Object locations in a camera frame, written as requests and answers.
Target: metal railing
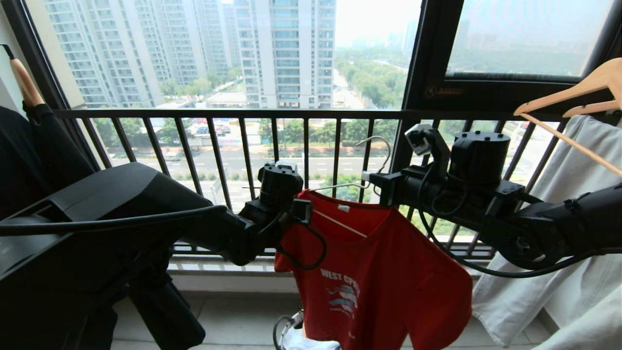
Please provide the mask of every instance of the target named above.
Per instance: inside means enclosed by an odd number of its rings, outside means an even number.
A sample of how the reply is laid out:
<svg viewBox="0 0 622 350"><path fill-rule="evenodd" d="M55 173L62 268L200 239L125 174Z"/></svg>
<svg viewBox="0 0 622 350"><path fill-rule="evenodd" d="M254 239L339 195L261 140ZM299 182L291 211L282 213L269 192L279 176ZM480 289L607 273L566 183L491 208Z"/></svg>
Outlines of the metal railing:
<svg viewBox="0 0 622 350"><path fill-rule="evenodd" d="M335 142L334 142L334 156L333 156L333 167L332 167L332 184L336 185L338 181L338 173L339 173L339 158L340 158L340 143L341 143L341 129L343 127L344 119L352 119L352 118L363 118L368 119L368 130L367 136L374 135L374 122L380 119L398 119L398 120L415 120L416 122L420 122L422 118L413 117L412 111L282 111L282 110L271 110L271 111L261 111L261 110L58 110L56 111L57 115L63 119L71 119L71 120L81 120L84 124L84 129L86 133L90 137L90 141L92 142L94 151L99 156L101 163L105 168L110 168L112 165L108 152L98 136L95 127L93 126L92 120L96 118L110 118L114 125L114 130L118 136L118 139L121 143L123 150L125 151L127 158L129 161L137 161L136 156L134 154L134 150L128 140L126 132L121 123L121 118L140 118L142 120L144 127L146 129L147 136L149 138L149 142L154 150L155 157L157 158L157 162L161 167L161 170L164 174L170 176L170 171L167 167L166 159L162 153L160 148L160 143L154 130L152 118L173 118L175 121L175 126L177 128L177 132L180 136L180 144L183 149L183 153L185 155L185 160L188 165L188 169L190 171L190 176L192 178L193 186L197 193L204 195L202 191L202 187L200 184L200 178L197 173L197 168L195 162L193 160L193 154L191 147L188 142L188 138L186 135L186 131L183 125L183 119L185 118L205 118L207 121L207 128L209 130L209 135L211 139L211 146L213 156L216 161L216 166L218 168L218 175L220 177L221 188L223 191L223 195L225 198L226 205L232 209L232 202L230 197L230 192L228 189L227 177L225 173L225 167L223 166L223 157L220 151L220 147L218 144L218 136L216 133L216 128L214 124L215 118L236 118L239 122L240 128L240 136L241 136L241 144L244 154L244 163L246 165L246 178L248 179L248 189L249 195L251 199L256 198L256 186L254 183L254 174L252 174L251 169L251 153L249 151L249 141L246 130L245 121L250 118L265 118L264 115L269 115L268 119L270 119L271 125L271 133L272 133L272 152L274 155L274 160L279 160L279 145L282 140L279 139L279 132L277 127L277 119L285 118L285 119L302 119L304 126L304 188L309 188L310 181L310 169L309 169L309 154L310 154L310 127L309 120L312 119L333 119L336 121L336 130L335 130ZM457 115L446 115L448 118L440 119L440 118L426 118L426 122L431 121L432 126L434 128L438 128L441 124L442 120L459 120ZM484 116L484 118L479 118L479 120L493 120L489 117ZM496 126L494 128L495 132L502 132L504 127L506 126L507 121L521 121L523 123L524 120L519 119L518 117L510 116L508 118L504 118L502 120L496 120ZM473 126L473 120L465 120L462 131L470 131ZM520 142L516 147L514 155L509 159L509 164L506 166L505 173L503 174L503 178L506 180L510 180L511 176L515 172L517 165L522 159L522 156L525 152L528 142L532 139L535 125L529 123L528 126L524 129L524 133L520 138ZM560 121L557 130L563 131L565 127L565 122ZM402 135L405 130L396 130L397 135ZM547 144L546 149L542 152L542 156L540 160L537 162L537 165L534 167L533 174L531 174L529 180L526 182L527 190L531 190L534 183L537 181L540 176L544 166L549 159L556 143L557 138L551 138ZM363 155L363 167L361 170L368 170L369 166L369 158L371 153L371 144L368 143L364 149ZM394 157L391 161L391 171L398 171L399 169L395 168L396 164L405 164L410 163L412 159L410 158L412 154L408 156L408 159L398 159L395 155L398 154L396 152L393 153ZM429 162L429 156L424 156L420 160L421 165L426 165ZM364 189L360 189L360 193L358 196L358 201L363 202L364 197ZM332 189L332 196L335 197L337 195L337 189ZM415 210L412 207L403 208L405 210L405 216L409 220L413 220L417 218L418 215L414 215ZM439 224L439 221L436 217L431 217L430 226L434 230L435 226ZM448 248L450 248L455 254L462 256L464 258L470 260L489 260L492 258L494 254L494 250L484 243L478 241L478 233L474 233L468 241L462 236L461 239L457 240L457 237L460 236L461 227L457 224L452 224L453 228L445 235L446 239L445 244ZM192 245L179 242L175 245L175 253L182 254L185 256L206 256L213 255L209 251L202 249L200 247L194 247ZM264 253L265 256L274 256L274 249L267 249Z"/></svg>

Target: balcony floor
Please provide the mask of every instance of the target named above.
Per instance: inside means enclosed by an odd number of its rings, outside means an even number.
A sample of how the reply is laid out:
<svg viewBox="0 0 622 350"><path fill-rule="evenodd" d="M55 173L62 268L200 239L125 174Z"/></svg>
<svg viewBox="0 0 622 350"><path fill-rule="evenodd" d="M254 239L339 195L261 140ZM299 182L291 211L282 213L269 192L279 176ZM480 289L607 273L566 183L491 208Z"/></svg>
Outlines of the balcony floor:
<svg viewBox="0 0 622 350"><path fill-rule="evenodd" d="M188 293L186 299L207 334L202 345L192 348L196 350L273 350L272 326L275 320L297 311L295 295ZM113 350L159 349L129 298L118 303L115 310L119 320L114 331ZM510 349L532 349L549 336L550 333L536 320ZM403 349L412 349L408 337ZM503 348L495 345L477 319L471 318L449 349Z"/></svg>

